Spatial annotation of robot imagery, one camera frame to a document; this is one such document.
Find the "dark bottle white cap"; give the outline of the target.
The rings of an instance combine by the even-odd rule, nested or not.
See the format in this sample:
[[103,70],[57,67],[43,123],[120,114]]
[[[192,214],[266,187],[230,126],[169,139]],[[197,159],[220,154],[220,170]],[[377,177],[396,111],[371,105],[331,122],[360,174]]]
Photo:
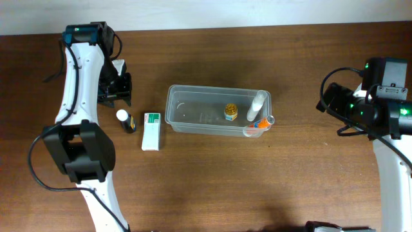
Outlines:
[[136,131],[135,119],[130,113],[121,109],[116,112],[116,116],[126,133],[134,133]]

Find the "white green medicine box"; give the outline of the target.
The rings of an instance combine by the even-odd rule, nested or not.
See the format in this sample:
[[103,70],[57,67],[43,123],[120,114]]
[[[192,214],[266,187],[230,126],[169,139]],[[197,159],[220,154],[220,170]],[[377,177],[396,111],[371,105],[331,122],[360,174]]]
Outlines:
[[160,113],[146,113],[144,115],[143,151],[158,151],[160,149],[160,125]]

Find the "white spray bottle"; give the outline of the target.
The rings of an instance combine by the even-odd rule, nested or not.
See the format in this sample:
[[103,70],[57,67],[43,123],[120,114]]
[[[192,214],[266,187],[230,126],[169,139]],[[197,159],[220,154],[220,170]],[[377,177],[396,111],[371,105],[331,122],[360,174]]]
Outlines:
[[268,93],[265,90],[259,90],[256,93],[247,112],[247,120],[249,122],[252,122],[256,118],[267,97]]

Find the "orange tube white cap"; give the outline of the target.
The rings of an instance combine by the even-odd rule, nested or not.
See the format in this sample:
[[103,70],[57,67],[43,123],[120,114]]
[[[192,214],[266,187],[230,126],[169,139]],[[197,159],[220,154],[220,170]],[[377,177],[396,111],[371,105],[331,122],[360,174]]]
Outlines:
[[247,137],[251,137],[257,133],[262,132],[263,130],[268,129],[275,123],[275,118],[272,115],[268,115],[256,122],[253,122],[251,125],[243,128],[243,134]]

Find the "clear plastic container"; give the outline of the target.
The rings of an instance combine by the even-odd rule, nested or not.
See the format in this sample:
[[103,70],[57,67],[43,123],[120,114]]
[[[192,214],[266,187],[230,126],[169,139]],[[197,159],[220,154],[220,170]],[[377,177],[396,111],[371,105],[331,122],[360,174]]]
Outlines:
[[[243,128],[272,114],[272,99],[268,93],[254,121],[247,120],[247,112],[259,90],[221,88],[211,86],[172,85],[169,88],[165,121],[174,131],[231,137],[247,137]],[[233,103],[238,107],[234,121],[225,119],[225,106]],[[251,137],[260,137],[265,131]]]

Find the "small jar gold lid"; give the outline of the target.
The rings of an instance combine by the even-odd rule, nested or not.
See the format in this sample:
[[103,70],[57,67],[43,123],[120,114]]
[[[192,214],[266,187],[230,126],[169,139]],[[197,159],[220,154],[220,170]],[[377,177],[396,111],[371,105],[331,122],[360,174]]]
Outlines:
[[238,107],[233,103],[229,103],[225,106],[224,114],[226,120],[234,121],[238,116]]

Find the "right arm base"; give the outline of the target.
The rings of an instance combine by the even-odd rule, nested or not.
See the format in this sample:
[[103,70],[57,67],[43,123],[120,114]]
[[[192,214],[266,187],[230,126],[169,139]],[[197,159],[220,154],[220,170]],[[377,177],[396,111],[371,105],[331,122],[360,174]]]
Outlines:
[[308,221],[304,232],[376,232],[370,227],[341,227],[328,222]]

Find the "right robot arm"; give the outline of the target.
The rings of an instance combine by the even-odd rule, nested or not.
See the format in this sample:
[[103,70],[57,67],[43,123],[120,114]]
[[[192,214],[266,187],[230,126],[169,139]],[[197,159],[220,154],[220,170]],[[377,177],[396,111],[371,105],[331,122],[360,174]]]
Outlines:
[[411,231],[411,101],[407,61],[372,57],[353,91],[322,81],[316,108],[344,123],[341,137],[365,135],[373,143],[379,169],[383,231]]

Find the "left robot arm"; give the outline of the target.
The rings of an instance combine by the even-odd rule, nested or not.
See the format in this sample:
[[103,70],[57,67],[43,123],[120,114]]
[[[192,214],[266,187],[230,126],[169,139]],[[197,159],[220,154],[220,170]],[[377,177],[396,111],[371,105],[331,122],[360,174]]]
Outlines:
[[105,22],[75,24],[62,33],[66,62],[64,93],[55,124],[40,139],[58,170],[82,193],[96,231],[129,231],[113,185],[112,140],[98,124],[97,106],[131,104],[126,62],[112,55],[118,35]]

